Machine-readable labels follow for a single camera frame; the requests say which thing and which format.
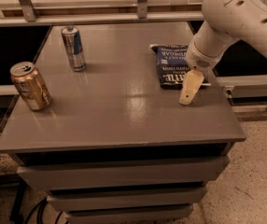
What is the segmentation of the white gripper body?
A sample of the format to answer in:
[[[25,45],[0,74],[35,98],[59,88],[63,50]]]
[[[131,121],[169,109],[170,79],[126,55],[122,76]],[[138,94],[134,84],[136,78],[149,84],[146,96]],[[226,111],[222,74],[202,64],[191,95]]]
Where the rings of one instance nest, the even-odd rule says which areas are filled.
[[[201,72],[211,70],[217,64],[214,58],[203,55],[195,46],[195,42],[191,41],[187,53],[186,63],[191,69],[195,69]]]

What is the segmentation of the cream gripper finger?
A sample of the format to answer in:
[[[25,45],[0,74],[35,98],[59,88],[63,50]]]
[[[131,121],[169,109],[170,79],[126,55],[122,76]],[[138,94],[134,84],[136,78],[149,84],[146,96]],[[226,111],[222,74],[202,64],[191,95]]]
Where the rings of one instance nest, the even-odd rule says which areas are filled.
[[[197,70],[190,70],[185,74],[182,90],[179,96],[179,103],[189,105],[194,99],[204,81],[204,74]]]

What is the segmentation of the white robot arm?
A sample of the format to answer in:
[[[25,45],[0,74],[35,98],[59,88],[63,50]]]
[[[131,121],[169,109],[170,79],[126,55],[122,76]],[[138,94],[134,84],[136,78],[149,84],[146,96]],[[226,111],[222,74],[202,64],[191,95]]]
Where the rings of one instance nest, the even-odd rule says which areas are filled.
[[[267,58],[267,0],[203,0],[204,23],[186,53],[179,103],[188,105],[229,46],[243,40]]]

